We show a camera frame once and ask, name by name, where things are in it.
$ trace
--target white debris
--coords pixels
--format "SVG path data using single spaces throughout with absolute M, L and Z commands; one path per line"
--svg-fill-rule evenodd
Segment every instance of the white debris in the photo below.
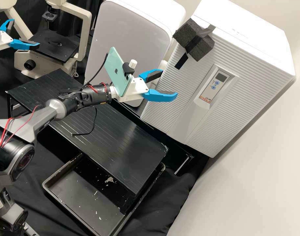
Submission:
M 105 183 L 108 183 L 108 182 L 114 183 L 114 179 L 112 177 L 109 177 L 107 180 L 105 180 Z

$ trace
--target mint green smartphone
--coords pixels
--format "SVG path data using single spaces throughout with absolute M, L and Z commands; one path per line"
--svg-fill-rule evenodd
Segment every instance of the mint green smartphone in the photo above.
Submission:
M 125 76 L 123 64 L 124 62 L 115 47 L 111 47 L 104 67 L 108 73 L 108 76 L 113 82 L 119 96 L 121 97 L 125 95 L 127 88 L 132 80 L 131 74 Z

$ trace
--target control panel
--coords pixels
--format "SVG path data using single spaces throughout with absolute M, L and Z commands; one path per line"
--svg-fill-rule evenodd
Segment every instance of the control panel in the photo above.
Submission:
M 229 74 L 218 70 L 199 98 L 207 103 L 211 103 L 229 78 Z

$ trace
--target black foam block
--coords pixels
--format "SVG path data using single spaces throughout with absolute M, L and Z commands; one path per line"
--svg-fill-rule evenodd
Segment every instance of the black foam block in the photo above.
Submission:
M 173 38 L 186 49 L 196 61 L 212 50 L 215 42 L 210 36 L 201 38 L 201 28 L 193 19 L 186 21 L 173 35 Z

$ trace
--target display screen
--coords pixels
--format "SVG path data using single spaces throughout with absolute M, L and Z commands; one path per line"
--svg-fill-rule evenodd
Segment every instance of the display screen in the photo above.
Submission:
M 220 80 L 221 82 L 224 83 L 224 81 L 226 80 L 226 76 L 221 74 L 221 73 L 218 73 L 217 76 L 216 76 L 216 79 Z

